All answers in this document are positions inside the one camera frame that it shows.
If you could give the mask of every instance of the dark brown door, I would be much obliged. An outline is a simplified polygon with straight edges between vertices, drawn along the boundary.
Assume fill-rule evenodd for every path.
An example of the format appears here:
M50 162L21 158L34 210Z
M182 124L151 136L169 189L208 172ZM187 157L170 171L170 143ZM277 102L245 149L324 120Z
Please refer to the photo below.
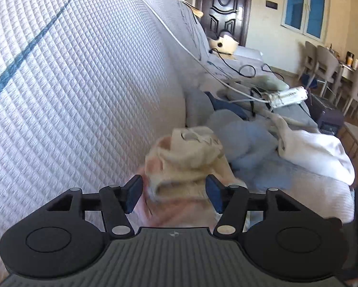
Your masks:
M206 34L211 31L219 35L226 29L245 46L250 3L251 0L196 0L196 7L204 13L200 23Z

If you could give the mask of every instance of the white power strip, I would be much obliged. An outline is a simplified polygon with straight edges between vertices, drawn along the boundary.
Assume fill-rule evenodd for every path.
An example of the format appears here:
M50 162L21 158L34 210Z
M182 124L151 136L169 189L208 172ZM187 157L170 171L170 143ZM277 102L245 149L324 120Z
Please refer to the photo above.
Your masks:
M302 86L299 86L285 91L265 94L263 97L269 101L272 108L280 108L286 105L299 104L308 98L308 92Z

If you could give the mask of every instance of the floor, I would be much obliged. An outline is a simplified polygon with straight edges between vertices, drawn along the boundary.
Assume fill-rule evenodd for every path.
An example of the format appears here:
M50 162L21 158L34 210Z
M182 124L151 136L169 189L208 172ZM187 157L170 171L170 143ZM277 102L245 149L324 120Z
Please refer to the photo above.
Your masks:
M289 74L284 74L282 73L284 78L285 78L285 82L290 86L290 87L296 87L296 86L300 86L301 82L297 81L297 76L291 76ZM319 87L317 90L312 90L312 93L314 94L318 94L321 90L321 87ZM344 100L340 100L339 104L338 104L338 108L341 110L344 107ZM352 117L350 117L350 114L352 113L352 108L349 108L349 111L345 117L345 121L358 126L358 118L356 117L356 113L354 113L354 115ZM342 137L344 128L341 128L341 130L338 132L338 138ZM347 153L347 155L350 157L352 164L354 166L354 170L356 173L356 177L354 179L354 184L353 187L358 185L358 156L356 156L356 158L354 159L353 156L355 154L356 151L356 145L354 144L353 139L351 138L351 136L346 133L343 137L343 139L341 139L342 145Z

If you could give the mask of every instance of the window pane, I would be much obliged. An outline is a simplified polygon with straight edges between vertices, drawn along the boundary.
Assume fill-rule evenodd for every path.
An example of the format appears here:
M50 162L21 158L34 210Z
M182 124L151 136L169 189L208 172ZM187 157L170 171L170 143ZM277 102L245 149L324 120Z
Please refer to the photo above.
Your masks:
M297 29L301 28L304 0L288 0L286 5L285 23Z
M310 12L307 33L321 38L325 0L310 0Z

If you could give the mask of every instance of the beige cloth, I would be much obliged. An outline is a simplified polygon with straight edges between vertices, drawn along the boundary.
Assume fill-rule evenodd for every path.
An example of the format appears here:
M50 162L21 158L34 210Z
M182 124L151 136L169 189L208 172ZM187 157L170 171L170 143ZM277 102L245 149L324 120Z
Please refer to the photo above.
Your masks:
M213 174L226 186L236 179L223 147L208 127L174 129L159 139L140 170L144 191L135 212L143 226L214 229L220 215L205 192L205 179Z

